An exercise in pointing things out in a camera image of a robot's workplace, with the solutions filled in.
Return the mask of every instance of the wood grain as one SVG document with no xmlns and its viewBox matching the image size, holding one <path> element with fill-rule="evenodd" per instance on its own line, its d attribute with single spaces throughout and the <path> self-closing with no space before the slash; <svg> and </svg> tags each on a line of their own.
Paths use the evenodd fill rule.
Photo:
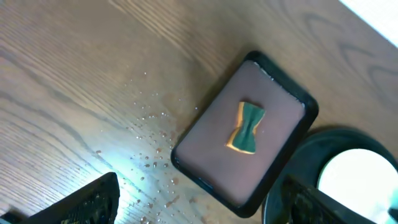
<svg viewBox="0 0 398 224">
<path fill-rule="evenodd" d="M 354 126 L 398 157 L 398 50 L 338 1 L 5 0 L 0 18 L 0 213 L 32 215 L 112 170 L 117 223 L 260 223 L 168 160 L 251 49 L 318 100 L 313 127 Z"/>
</svg>

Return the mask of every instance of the black plastic edge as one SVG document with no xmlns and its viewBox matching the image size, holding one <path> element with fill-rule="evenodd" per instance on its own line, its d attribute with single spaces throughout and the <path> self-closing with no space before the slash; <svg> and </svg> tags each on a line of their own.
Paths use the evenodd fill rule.
<svg viewBox="0 0 398 224">
<path fill-rule="evenodd" d="M 285 72 L 283 72 L 274 62 L 272 62 L 267 56 L 259 51 L 249 52 L 243 62 L 245 61 L 255 62 L 263 69 L 271 78 L 274 79 L 284 90 L 289 92 L 292 96 L 301 102 L 305 108 L 305 114 L 303 118 L 298 122 L 296 128 L 292 131 L 292 134 L 278 153 L 276 159 L 271 164 L 270 168 L 260 181 L 253 194 L 249 197 L 247 202 L 241 206 L 236 206 L 226 199 L 224 199 L 220 194 L 213 190 L 213 187 L 202 181 L 201 178 L 192 174 L 189 170 L 180 166 L 178 157 L 175 155 L 175 150 L 182 141 L 182 139 L 189 133 L 193 128 L 195 123 L 198 121 L 200 116 L 206 111 L 202 110 L 200 115 L 195 119 L 195 122 L 182 134 L 177 144 L 174 146 L 171 153 L 171 162 L 173 166 L 179 170 L 181 173 L 186 175 L 189 179 L 194 181 L 201 188 L 206 190 L 215 199 L 221 202 L 225 207 L 229 208 L 233 213 L 241 218 L 249 218 L 253 216 L 258 208 L 261 206 L 268 191 L 271 189 L 272 184 L 278 178 L 279 173 L 282 171 L 283 167 L 290 159 L 294 153 L 296 147 L 298 146 L 300 140 L 305 136 L 306 132 L 314 122 L 315 118 L 318 116 L 318 103 L 315 99 L 309 95 L 302 87 L 295 83 L 290 77 L 288 77 Z M 206 109 L 210 106 L 212 100 L 207 104 Z"/>
</svg>

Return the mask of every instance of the round container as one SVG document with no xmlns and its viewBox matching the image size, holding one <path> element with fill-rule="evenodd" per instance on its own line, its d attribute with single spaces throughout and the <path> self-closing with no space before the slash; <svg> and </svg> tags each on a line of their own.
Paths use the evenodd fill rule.
<svg viewBox="0 0 398 224">
<path fill-rule="evenodd" d="M 338 154 L 350 149 L 367 149 L 375 152 L 398 170 L 398 163 L 386 148 L 355 129 L 330 129 L 313 134 L 299 145 L 274 182 L 263 204 L 263 223 L 286 224 L 289 220 L 289 214 L 284 210 L 280 199 L 280 187 L 287 174 L 317 186 L 324 166 Z"/>
</svg>

